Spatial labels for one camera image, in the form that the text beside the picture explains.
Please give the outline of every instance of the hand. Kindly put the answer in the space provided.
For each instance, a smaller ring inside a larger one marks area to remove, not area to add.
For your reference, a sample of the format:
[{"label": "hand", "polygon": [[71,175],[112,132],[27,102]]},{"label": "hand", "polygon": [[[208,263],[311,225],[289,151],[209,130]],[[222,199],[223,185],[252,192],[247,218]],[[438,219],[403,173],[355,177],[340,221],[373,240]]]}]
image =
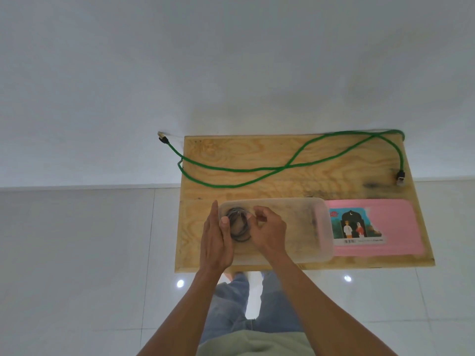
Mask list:
[{"label": "hand", "polygon": [[217,219],[217,201],[211,205],[211,211],[203,225],[199,268],[221,275],[233,263],[234,249],[229,229],[229,219],[223,216]]},{"label": "hand", "polygon": [[[287,255],[285,251],[287,224],[282,217],[268,207],[254,206],[254,211],[257,218],[247,214],[247,223],[254,245],[268,261],[272,256]],[[265,224],[259,226],[258,221],[265,221]]]}]

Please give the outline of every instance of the leg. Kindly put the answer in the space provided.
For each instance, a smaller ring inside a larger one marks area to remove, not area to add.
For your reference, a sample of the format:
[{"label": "leg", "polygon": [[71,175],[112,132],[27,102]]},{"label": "leg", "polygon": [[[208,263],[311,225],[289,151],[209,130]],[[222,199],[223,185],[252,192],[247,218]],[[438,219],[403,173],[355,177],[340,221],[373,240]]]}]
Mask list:
[{"label": "leg", "polygon": [[267,333],[303,332],[277,275],[273,271],[263,272],[262,275],[261,309],[253,323],[253,330]]},{"label": "leg", "polygon": [[244,329],[248,298],[249,281],[243,273],[236,274],[229,284],[216,286],[199,343]]}]

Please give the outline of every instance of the forearm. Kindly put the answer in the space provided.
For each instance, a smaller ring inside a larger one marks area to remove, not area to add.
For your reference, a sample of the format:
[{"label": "forearm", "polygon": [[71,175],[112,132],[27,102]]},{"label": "forearm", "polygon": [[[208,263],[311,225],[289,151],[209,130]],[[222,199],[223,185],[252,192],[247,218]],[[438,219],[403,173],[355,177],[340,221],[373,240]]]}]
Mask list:
[{"label": "forearm", "polygon": [[287,255],[268,260],[317,355],[395,355],[326,296]]},{"label": "forearm", "polygon": [[194,356],[219,277],[215,272],[198,271],[190,289],[138,356]]}]

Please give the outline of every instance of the illustration of two people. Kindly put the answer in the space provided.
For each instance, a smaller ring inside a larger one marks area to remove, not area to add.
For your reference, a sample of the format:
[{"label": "illustration of two people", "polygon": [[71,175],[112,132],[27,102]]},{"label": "illustration of two people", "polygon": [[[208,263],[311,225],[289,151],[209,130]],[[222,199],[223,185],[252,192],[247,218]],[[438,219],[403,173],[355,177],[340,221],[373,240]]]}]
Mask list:
[{"label": "illustration of two people", "polygon": [[[343,227],[343,232],[346,235],[347,239],[353,239],[353,229],[350,226],[349,221],[345,221],[345,226]],[[361,224],[359,222],[356,222],[356,232],[358,233],[359,237],[364,237],[364,229],[361,227]]]}]

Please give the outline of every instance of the green cable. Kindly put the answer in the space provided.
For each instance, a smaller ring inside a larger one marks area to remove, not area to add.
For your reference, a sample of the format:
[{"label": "green cable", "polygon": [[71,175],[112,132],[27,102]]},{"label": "green cable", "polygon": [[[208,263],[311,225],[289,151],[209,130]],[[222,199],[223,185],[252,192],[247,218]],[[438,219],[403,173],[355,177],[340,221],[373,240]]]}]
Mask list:
[{"label": "green cable", "polygon": [[[194,161],[184,155],[181,155],[180,152],[178,152],[171,144],[170,142],[168,141],[168,139],[166,137],[162,137],[160,136],[160,140],[163,142],[163,143],[166,143],[170,149],[172,149],[172,151],[177,154],[178,156],[180,156],[181,160],[178,162],[178,168],[180,169],[181,173],[189,180],[193,181],[193,182],[196,182],[197,184],[200,184],[200,185],[203,185],[203,186],[207,186],[207,187],[212,187],[212,188],[238,188],[238,187],[242,187],[242,186],[246,186],[246,185],[251,185],[257,181],[260,181],[260,180],[263,180],[265,178],[268,178],[269,176],[271,175],[275,175],[276,173],[279,173],[281,171],[284,171],[288,168],[294,168],[294,167],[305,167],[305,166],[311,166],[311,165],[316,165],[316,164],[319,164],[319,163],[322,163],[322,162],[325,162],[325,161],[329,161],[329,160],[333,160],[337,157],[340,157],[344,154],[346,154],[347,152],[350,152],[351,150],[355,149],[356,147],[358,147],[359,145],[365,143],[365,142],[368,142],[369,140],[377,137],[377,138],[380,138],[384,141],[386,141],[387,143],[389,143],[391,146],[394,147],[394,149],[397,151],[398,155],[399,155],[399,160],[400,160],[400,167],[399,169],[402,171],[404,170],[404,156],[402,154],[402,151],[401,149],[398,147],[398,145],[396,145],[394,142],[392,142],[391,140],[387,139],[386,137],[384,137],[383,135],[386,135],[386,134],[400,134],[402,136],[402,140],[404,141],[405,139],[405,135],[404,135],[404,132],[402,132],[401,130],[387,130],[387,131],[382,131],[382,132],[369,132],[369,131],[338,131],[338,132],[331,132],[331,133],[327,133],[327,134],[324,134],[322,136],[319,136],[319,137],[316,137],[316,138],[312,138],[311,140],[308,140],[306,143],[304,143],[300,149],[297,150],[297,152],[294,153],[294,155],[290,158],[290,160],[287,161],[287,163],[284,165],[284,166],[279,166],[279,167],[257,167],[257,168],[227,168],[227,167],[216,167],[216,166],[209,166],[209,165],[205,165],[205,164],[202,164],[198,161]],[[312,161],[312,162],[303,162],[303,163],[299,163],[299,164],[292,164],[292,162],[297,158],[297,156],[309,145],[309,144],[312,144],[314,142],[317,142],[321,139],[324,139],[326,137],[333,137],[333,136],[341,136],[341,135],[368,135],[369,137],[368,138],[365,138],[357,143],[355,143],[354,145],[348,147],[346,150],[336,154],[336,155],[333,155],[333,156],[329,156],[329,157],[325,157],[323,159],[320,159],[320,160],[316,160],[316,161]],[[217,170],[217,171],[226,171],[226,172],[256,172],[256,171],[270,171],[269,173],[265,174],[265,175],[262,175],[258,178],[255,178],[253,180],[250,180],[250,181],[247,181],[247,182],[243,182],[241,184],[236,184],[236,185],[215,185],[215,184],[209,184],[207,182],[204,182],[204,181],[201,181],[201,180],[198,180],[196,178],[194,178],[193,176],[189,175],[184,169],[183,167],[181,166],[181,163],[183,161],[187,161],[187,162],[190,162],[191,164],[193,165],[196,165],[196,166],[199,166],[199,167],[203,167],[203,168],[207,168],[209,170]]]}]

